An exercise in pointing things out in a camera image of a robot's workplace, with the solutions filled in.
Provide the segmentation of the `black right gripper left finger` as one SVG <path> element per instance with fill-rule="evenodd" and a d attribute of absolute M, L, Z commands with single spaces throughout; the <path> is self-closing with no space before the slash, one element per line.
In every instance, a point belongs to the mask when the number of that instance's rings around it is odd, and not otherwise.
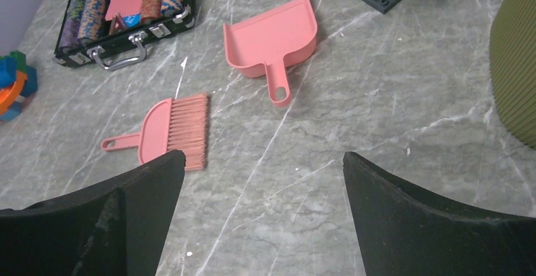
<path fill-rule="evenodd" d="M 155 275 L 185 154 L 21 210 L 1 210 L 2 275 Z"/>

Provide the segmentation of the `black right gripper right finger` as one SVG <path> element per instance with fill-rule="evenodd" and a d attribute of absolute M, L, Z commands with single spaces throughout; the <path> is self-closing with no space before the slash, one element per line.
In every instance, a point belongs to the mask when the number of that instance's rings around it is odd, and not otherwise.
<path fill-rule="evenodd" d="M 534 275 L 535 219 L 467 205 L 346 152 L 367 275 Z"/>

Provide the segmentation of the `pink hand brush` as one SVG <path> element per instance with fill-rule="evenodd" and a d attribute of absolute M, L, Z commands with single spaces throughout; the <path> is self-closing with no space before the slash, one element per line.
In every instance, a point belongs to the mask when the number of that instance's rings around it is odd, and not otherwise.
<path fill-rule="evenodd" d="M 136 148 L 141 164 L 179 150 L 185 154 L 186 171 L 201 171 L 207 160 L 209 101 L 206 93 L 164 99 L 148 111 L 139 132 L 106 138 L 100 148 L 107 152 Z"/>

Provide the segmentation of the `pink dustpan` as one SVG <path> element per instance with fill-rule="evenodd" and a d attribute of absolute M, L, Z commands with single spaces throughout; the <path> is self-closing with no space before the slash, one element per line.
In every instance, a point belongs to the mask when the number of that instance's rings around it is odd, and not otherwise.
<path fill-rule="evenodd" d="M 227 63 L 247 78 L 266 77 L 276 107 L 291 103 L 286 68 L 317 47 L 318 24 L 310 0 L 291 0 L 232 25 L 223 25 Z"/>

